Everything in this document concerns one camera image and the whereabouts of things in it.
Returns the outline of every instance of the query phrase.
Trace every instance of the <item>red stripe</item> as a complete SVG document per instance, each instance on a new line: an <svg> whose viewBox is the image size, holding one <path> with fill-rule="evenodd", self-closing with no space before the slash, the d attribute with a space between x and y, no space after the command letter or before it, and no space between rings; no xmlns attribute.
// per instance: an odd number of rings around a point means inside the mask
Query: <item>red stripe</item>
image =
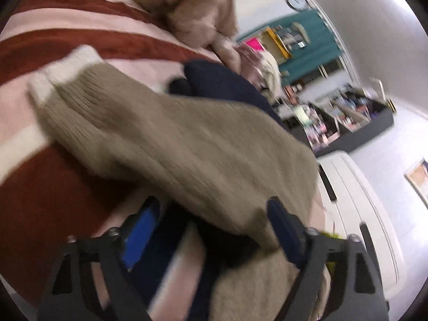
<svg viewBox="0 0 428 321"><path fill-rule="evenodd" d="M0 187L1 274L38 305L67 236L89 238L132 189L89 175L57 143L37 153Z"/></svg>
<svg viewBox="0 0 428 321"><path fill-rule="evenodd" d="M87 29L26 32L0 42L0 85L65 57L82 44L104 59L208 59L187 48L145 35Z"/></svg>
<svg viewBox="0 0 428 321"><path fill-rule="evenodd" d="M13 14L39 8L68 8L129 17L144 23L154 24L166 30L165 25L159 19L154 18L147 12L127 6L123 2L110 2L107 0L22 0Z"/></svg>

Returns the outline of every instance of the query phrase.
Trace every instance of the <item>wall picture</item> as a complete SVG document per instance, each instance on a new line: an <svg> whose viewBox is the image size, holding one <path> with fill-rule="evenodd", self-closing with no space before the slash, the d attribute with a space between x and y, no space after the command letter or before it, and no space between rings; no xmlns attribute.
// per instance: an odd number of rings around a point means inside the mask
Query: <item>wall picture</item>
<svg viewBox="0 0 428 321"><path fill-rule="evenodd" d="M405 176L428 207L428 162L422 159Z"/></svg>

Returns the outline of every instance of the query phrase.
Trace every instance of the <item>beige knit sock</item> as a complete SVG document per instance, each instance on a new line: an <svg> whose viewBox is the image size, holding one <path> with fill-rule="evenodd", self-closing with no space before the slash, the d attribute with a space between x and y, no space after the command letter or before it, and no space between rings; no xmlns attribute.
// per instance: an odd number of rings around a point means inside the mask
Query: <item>beige knit sock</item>
<svg viewBox="0 0 428 321"><path fill-rule="evenodd" d="M172 34L190 47L206 47L217 33L233 37L238 32L234 0L184 0L166 20Z"/></svg>
<svg viewBox="0 0 428 321"><path fill-rule="evenodd" d="M195 215L268 250L278 247L265 213L271 196L307 223L316 160L267 114L156 94L91 52L82 47L43 69L47 79L39 74L31 91L48 131L91 172L149 180Z"/></svg>

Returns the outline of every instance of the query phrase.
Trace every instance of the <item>teal wall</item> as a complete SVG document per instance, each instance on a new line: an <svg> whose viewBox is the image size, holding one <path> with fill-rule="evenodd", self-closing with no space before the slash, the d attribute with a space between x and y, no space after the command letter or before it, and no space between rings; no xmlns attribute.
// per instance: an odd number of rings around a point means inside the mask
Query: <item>teal wall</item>
<svg viewBox="0 0 428 321"><path fill-rule="evenodd" d="M251 32L240 36L239 40L246 38L265 26L274 28L281 25L287 28L293 22L298 22L305 28L311 43L304 48L293 51L293 58L280 65L280 71L287 70L289 72L289 75L282 77L282 85L294 82L301 76L315 70L318 66L337 58L342 53L337 46L334 35L318 15L317 10L307 10L292 14L269 22L266 25L261 25Z"/></svg>

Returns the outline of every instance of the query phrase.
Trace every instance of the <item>beige fleece blanket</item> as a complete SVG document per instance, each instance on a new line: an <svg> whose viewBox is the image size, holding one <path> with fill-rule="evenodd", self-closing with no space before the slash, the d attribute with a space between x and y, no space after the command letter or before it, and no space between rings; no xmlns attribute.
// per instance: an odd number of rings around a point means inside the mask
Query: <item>beige fleece blanket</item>
<svg viewBox="0 0 428 321"><path fill-rule="evenodd" d="M255 107L156 94L88 46L39 71L30 85L47 131L89 171L150 181L264 249L221 276L212 320L275 318L297 271L278 250L265 203L279 196L308 223L318 169L308 148Z"/></svg>
<svg viewBox="0 0 428 321"><path fill-rule="evenodd" d="M172 34L191 47L206 47L213 44L218 35L231 38L238 31L235 0L134 1L165 19Z"/></svg>

